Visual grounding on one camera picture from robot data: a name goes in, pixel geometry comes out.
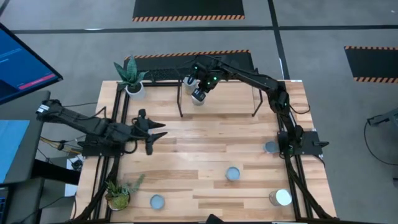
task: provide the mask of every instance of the gray floor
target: gray floor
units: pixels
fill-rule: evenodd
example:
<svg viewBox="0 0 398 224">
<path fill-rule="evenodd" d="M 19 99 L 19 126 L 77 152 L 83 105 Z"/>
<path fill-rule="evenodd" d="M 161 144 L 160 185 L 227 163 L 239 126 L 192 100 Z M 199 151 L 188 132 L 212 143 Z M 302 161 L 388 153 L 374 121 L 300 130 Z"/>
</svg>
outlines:
<svg viewBox="0 0 398 224">
<path fill-rule="evenodd" d="M 247 18 L 243 21 L 133 24 L 134 1 L 129 0 L 11 0 L 0 22 L 15 30 L 272 24 L 267 1 L 243 2 Z M 393 0 L 274 2 L 280 26 L 398 24 L 398 2 Z M 338 216 L 344 220 L 396 223 L 398 189 L 393 186 L 392 176 L 398 170 L 371 157 L 364 143 L 363 128 L 366 118 L 398 107 L 398 87 L 354 82 L 343 47 L 396 47 L 398 30 L 283 31 L 281 36 L 290 77 L 304 81 L 320 138 L 330 141 L 324 155 Z M 282 78 L 273 31 L 24 34 L 19 37 L 64 76 L 64 81 L 48 89 L 52 98 L 58 98 L 65 105 L 96 101 L 101 82 L 118 79 L 113 62 L 122 62 L 129 54 L 249 49 L 260 72 Z M 84 114 L 95 112 L 94 106 L 75 109 Z M 72 139 L 80 133 L 65 125 L 46 124 L 42 135 L 50 139 Z M 395 150 L 398 139 L 391 125 L 368 128 L 367 137 L 380 158 L 398 163 Z M 46 145 L 40 148 L 49 157 L 65 156 Z M 70 210 L 70 205 L 68 209 L 46 210 L 42 222 L 64 221 Z"/>
</svg>

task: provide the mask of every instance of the small succulent plant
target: small succulent plant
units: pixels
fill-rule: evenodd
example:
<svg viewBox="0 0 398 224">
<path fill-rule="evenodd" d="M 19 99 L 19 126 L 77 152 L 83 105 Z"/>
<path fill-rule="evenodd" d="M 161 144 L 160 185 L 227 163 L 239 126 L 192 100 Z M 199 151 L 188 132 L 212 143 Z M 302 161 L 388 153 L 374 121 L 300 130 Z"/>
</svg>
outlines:
<svg viewBox="0 0 398 224">
<path fill-rule="evenodd" d="M 139 190 L 144 177 L 145 175 L 141 174 L 132 188 L 128 184 L 120 185 L 117 182 L 106 182 L 106 191 L 108 193 L 105 195 L 105 199 L 108 201 L 109 206 L 114 210 L 126 208 L 129 205 L 130 194 Z"/>
<path fill-rule="evenodd" d="M 145 74 L 148 72 L 146 71 L 140 72 L 139 74 L 137 73 L 137 64 L 133 56 L 130 56 L 130 60 L 127 63 L 127 70 L 123 69 L 123 67 L 116 62 L 113 62 L 113 64 L 116 68 L 116 71 L 122 78 L 121 84 L 129 86 L 133 89 L 140 87 L 139 83 L 144 79 Z"/>
</svg>

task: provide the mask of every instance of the blue screen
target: blue screen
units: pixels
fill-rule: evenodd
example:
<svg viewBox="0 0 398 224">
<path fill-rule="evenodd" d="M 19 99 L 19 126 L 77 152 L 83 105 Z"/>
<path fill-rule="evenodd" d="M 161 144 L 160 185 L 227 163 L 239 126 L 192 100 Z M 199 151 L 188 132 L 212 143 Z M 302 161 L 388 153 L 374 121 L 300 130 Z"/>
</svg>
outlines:
<svg viewBox="0 0 398 224">
<path fill-rule="evenodd" d="M 57 79 L 51 69 L 0 29 L 0 103 Z"/>
</svg>

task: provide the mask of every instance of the computer screen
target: computer screen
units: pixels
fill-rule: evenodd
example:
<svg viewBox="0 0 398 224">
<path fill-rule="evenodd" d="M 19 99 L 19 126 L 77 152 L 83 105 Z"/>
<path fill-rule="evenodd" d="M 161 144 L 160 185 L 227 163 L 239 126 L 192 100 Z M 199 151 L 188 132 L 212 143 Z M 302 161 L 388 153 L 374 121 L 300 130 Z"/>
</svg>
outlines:
<svg viewBox="0 0 398 224">
<path fill-rule="evenodd" d="M 62 76 L 0 23 L 0 104 L 62 80 Z"/>
</svg>

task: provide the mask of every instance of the wooden table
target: wooden table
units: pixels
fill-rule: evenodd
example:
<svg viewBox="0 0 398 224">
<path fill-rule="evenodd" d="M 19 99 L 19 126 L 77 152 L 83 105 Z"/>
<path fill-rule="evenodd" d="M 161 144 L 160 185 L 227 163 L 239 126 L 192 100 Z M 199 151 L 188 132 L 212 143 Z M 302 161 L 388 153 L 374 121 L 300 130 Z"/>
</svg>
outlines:
<svg viewBox="0 0 398 224">
<path fill-rule="evenodd" d="M 297 111 L 307 110 L 303 83 L 285 82 L 291 105 Z M 122 156 L 119 181 L 134 182 L 140 174 L 146 174 L 146 178 L 132 196 L 128 208 L 112 214 L 112 222 L 200 222 L 211 213 L 230 222 L 295 220 L 292 205 L 275 207 L 268 199 L 273 190 L 289 190 L 289 183 L 284 161 L 277 154 L 266 154 L 262 149 L 265 142 L 276 140 L 278 131 L 276 116 L 269 109 L 265 93 L 264 104 L 255 117 L 250 114 L 193 114 L 181 118 L 175 102 L 177 87 L 146 87 L 146 92 L 144 101 L 130 101 L 126 123 L 131 124 L 137 111 L 145 108 L 150 119 L 166 124 L 155 132 L 169 133 L 156 142 L 151 156 L 145 154 L 143 144 L 134 154 Z M 253 89 L 252 92 L 252 99 L 248 100 L 253 100 L 256 106 L 259 91 Z M 115 94 L 116 81 L 103 82 L 97 110 L 107 106 L 107 116 L 111 117 Z M 310 113 L 294 116 L 304 129 L 313 128 Z M 126 147 L 130 150 L 133 146 L 131 143 Z M 309 191 L 326 212 L 335 215 L 322 163 L 313 156 L 302 156 L 302 161 Z M 83 165 L 76 195 L 77 214 L 91 200 L 96 163 L 97 157 L 91 157 Z M 241 171 L 239 181 L 226 180 L 225 172 L 230 166 Z M 304 217 L 299 189 L 297 193 Z M 149 200 L 154 194 L 165 197 L 162 210 L 150 208 Z M 100 217 L 104 217 L 105 208 L 103 199 Z"/>
</svg>

